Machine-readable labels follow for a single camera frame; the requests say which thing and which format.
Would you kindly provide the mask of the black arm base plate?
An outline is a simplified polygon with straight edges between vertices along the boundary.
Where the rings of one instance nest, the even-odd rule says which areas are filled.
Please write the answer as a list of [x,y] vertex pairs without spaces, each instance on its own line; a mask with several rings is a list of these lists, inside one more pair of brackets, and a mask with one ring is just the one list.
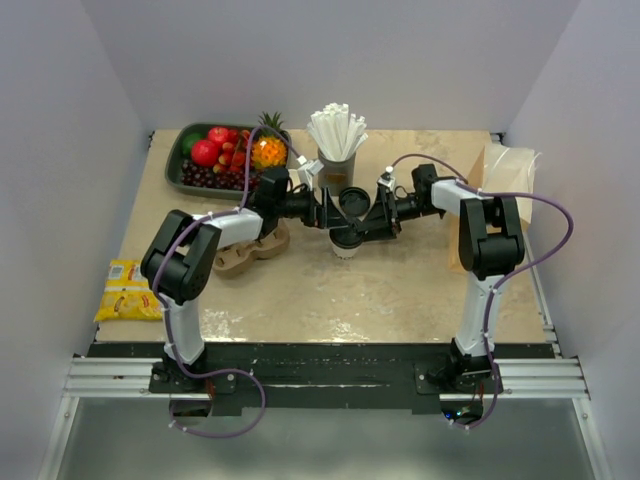
[[115,362],[110,378],[126,369],[144,391],[174,401],[192,400],[218,416],[245,408],[409,410],[416,415],[448,413],[493,381],[486,366],[448,375],[444,344],[251,344],[206,346],[191,376],[169,363],[156,343],[103,343],[90,347],[91,360]]

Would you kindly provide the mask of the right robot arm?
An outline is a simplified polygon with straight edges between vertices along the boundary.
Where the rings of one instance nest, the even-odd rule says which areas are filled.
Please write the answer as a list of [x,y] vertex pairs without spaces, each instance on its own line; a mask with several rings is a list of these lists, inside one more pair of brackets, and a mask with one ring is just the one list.
[[394,239],[401,223],[449,213],[458,218],[458,258],[468,273],[463,318],[443,364],[425,374],[427,381],[469,392],[480,381],[497,377],[494,332],[507,276],[524,260],[525,246],[517,201],[483,197],[454,177],[440,177],[432,164],[411,172],[414,190],[400,198],[389,188],[389,167],[378,181],[373,206],[353,220],[345,245]]

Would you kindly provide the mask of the white paper cup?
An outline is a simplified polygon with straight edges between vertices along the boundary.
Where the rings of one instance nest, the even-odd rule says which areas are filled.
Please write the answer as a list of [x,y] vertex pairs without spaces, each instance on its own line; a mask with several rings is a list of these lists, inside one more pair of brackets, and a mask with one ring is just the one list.
[[338,241],[331,241],[331,247],[333,253],[340,259],[351,259],[353,258],[362,245],[361,241],[345,244]]

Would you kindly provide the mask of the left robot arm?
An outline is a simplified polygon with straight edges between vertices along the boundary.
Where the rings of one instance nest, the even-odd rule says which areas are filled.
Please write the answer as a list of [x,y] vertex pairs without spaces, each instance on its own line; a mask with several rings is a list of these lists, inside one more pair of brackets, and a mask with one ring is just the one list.
[[360,221],[343,215],[327,190],[322,200],[306,185],[290,189],[284,167],[267,170],[241,206],[192,216],[172,210],[143,257],[141,274],[161,304],[166,332],[163,360],[153,376],[185,392],[200,390],[207,380],[206,352],[200,332],[197,299],[208,283],[217,252],[237,243],[265,238],[282,218],[299,218],[325,229],[342,250],[359,247]]

